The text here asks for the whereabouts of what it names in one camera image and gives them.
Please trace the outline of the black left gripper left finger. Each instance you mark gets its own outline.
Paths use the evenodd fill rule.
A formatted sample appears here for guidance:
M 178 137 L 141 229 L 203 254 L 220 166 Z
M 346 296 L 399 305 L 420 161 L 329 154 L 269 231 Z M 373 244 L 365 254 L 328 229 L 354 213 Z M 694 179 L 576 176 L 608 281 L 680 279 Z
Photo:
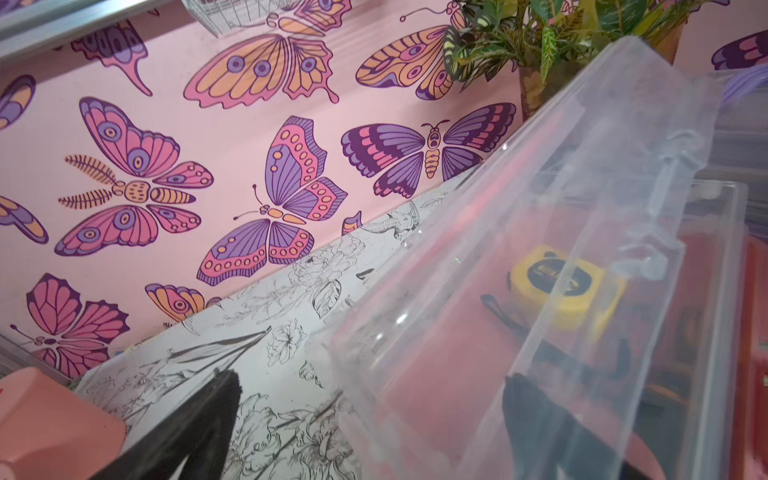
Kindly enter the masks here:
M 233 370 L 207 384 L 141 440 L 93 475 L 95 479 L 219 479 L 242 394 Z

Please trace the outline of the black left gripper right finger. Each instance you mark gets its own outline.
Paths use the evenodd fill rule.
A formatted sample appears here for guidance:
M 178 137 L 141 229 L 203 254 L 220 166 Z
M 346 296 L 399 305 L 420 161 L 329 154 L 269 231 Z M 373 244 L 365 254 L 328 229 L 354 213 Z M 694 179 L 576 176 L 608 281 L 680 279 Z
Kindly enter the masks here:
M 520 373 L 505 379 L 502 411 L 516 479 L 647 477 Z

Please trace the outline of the pink toolbox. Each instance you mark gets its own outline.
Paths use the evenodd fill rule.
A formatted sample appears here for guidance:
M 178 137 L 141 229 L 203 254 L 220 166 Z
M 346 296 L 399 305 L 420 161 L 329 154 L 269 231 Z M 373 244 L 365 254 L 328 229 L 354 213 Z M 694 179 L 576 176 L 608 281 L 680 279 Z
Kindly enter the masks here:
M 767 68 L 608 47 L 313 339 L 367 479 L 727 479 Z

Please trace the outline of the purple toolbox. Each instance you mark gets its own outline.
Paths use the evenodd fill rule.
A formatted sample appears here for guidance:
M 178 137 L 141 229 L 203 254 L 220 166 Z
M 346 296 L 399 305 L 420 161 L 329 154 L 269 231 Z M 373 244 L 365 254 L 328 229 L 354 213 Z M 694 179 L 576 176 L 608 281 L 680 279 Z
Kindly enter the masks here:
M 710 77 L 724 87 L 708 166 L 702 180 L 748 188 L 746 220 L 767 235 L 767 65 L 722 70 Z

